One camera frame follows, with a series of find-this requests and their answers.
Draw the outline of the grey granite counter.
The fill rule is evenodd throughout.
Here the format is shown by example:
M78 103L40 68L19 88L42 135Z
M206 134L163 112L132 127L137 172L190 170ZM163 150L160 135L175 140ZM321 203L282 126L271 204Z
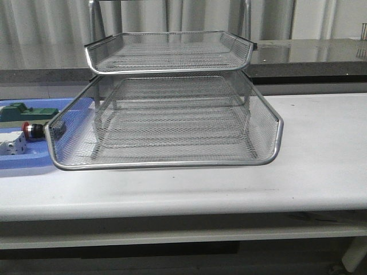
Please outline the grey granite counter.
M244 72L255 84L364 83L366 42L262 40ZM82 44L1 45L2 83L82 82L91 77Z

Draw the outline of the silver rack frame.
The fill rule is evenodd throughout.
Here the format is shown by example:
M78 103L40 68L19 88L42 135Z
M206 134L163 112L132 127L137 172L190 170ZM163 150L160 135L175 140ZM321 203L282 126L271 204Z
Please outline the silver rack frame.
M86 46L111 91L96 112L110 162L219 162L250 152L252 43L222 30L119 33Z

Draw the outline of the metal pin stand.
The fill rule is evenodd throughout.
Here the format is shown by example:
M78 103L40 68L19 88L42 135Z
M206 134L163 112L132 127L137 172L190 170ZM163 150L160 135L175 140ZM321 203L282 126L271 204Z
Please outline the metal pin stand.
M362 24L360 41L366 41L366 23Z

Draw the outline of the red emergency stop button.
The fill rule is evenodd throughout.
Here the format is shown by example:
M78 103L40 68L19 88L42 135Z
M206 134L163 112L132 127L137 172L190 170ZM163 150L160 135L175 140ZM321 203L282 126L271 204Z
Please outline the red emergency stop button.
M25 135L26 140L41 139L45 137L45 125L30 124L28 121L22 123L21 130ZM67 130L64 122L58 122L53 128L53 137L55 140L60 140Z

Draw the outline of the white table leg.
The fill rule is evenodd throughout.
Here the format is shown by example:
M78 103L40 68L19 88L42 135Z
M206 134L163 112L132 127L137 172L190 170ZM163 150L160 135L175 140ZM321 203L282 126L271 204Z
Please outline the white table leg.
M347 272L353 273L366 256L366 237L355 237L342 256L342 264Z

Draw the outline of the blue plastic tray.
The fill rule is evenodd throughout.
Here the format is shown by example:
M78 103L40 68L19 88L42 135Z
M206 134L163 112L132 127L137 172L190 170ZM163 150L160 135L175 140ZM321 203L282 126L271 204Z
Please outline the blue plastic tray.
M3 100L1 107L11 103L24 103L28 108L57 108L60 111L72 101L71 98L61 99L27 99L27 100ZM83 98L76 105L67 110L63 117L60 117L55 123L64 122L67 130L60 140L55 140L56 146L69 145L69 141L74 133L81 130L81 125L86 118L87 109L93 104L91 98ZM47 123L48 120L27 120L30 124ZM25 121L1 122L1 133L19 131L21 124ZM42 167L52 164L49 155L48 145L45 138L33 139L27 141L27 150L25 154L1 156L1 169Z

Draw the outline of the green electrical module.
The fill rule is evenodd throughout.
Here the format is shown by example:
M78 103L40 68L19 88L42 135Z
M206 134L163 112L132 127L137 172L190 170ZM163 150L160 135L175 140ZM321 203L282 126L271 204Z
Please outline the green electrical module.
M58 113L57 108L28 108L24 103L11 103L1 107L1 122L48 120Z

